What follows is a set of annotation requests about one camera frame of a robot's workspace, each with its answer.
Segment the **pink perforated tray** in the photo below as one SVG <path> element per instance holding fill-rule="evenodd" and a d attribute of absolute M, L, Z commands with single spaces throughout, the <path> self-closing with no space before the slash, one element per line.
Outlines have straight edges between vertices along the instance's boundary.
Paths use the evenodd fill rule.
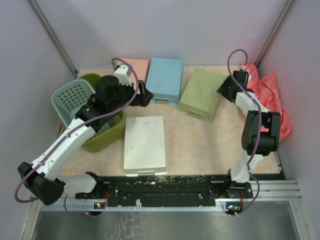
<path fill-rule="evenodd" d="M 123 60 L 133 67 L 139 80 L 146 82 L 150 65 L 148 59 L 123 58 Z"/>

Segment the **blue perforated tray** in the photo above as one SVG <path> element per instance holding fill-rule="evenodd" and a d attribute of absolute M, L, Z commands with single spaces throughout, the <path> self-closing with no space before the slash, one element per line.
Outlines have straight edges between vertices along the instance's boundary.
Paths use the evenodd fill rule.
<path fill-rule="evenodd" d="M 178 105 L 181 97 L 183 61 L 153 57 L 150 62 L 146 88 L 153 93 L 152 103 Z"/>

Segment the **light green perforated tray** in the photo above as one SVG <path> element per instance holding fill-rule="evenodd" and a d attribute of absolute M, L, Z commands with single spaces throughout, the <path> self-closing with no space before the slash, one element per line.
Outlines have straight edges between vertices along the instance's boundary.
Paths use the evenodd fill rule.
<path fill-rule="evenodd" d="M 212 122 L 221 98 L 218 89 L 226 78 L 220 73 L 195 68 L 179 100 L 178 110 Z"/>

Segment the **white perforated tray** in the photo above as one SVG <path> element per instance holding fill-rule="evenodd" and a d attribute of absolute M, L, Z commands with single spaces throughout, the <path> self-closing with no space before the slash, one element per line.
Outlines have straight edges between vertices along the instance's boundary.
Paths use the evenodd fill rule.
<path fill-rule="evenodd" d="M 168 173 L 166 129 L 162 116 L 126 119 L 124 172 L 127 177 L 160 176 Z"/>

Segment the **teal perforated basket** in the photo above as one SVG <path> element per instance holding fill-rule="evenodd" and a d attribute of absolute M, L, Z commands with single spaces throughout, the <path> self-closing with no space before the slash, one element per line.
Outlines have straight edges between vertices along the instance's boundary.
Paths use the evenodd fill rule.
<path fill-rule="evenodd" d="M 59 87 L 51 95 L 51 104 L 57 112 L 64 129 L 70 125 L 75 114 L 95 93 L 92 85 L 84 78 L 76 78 Z"/>

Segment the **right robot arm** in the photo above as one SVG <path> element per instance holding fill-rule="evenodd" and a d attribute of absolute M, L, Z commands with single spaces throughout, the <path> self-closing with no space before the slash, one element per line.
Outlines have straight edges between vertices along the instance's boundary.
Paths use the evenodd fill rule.
<path fill-rule="evenodd" d="M 248 72 L 234 70 L 217 90 L 246 117 L 241 136 L 243 153 L 229 170 L 230 181 L 223 185 L 223 192 L 229 198 L 235 198 L 241 192 L 239 183 L 248 182 L 251 170 L 275 152 L 280 142 L 281 114 L 260 103 L 255 93 L 247 88 L 249 79 Z"/>

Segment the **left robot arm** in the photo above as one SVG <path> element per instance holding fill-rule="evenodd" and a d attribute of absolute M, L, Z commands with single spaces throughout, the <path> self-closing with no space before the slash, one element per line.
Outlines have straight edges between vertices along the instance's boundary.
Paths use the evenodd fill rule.
<path fill-rule="evenodd" d="M 127 106 L 147 107 L 153 93 L 142 80 L 137 87 L 125 84 L 114 75 L 105 75 L 96 84 L 95 92 L 75 114 L 65 132 L 54 144 L 32 163 L 22 162 L 18 167 L 21 177 L 19 187 L 25 186 L 45 205 L 55 203 L 62 196 L 88 194 L 97 199 L 103 195 L 104 186 L 94 173 L 60 177 L 68 160 L 91 137 L 98 133 L 113 116 Z"/>

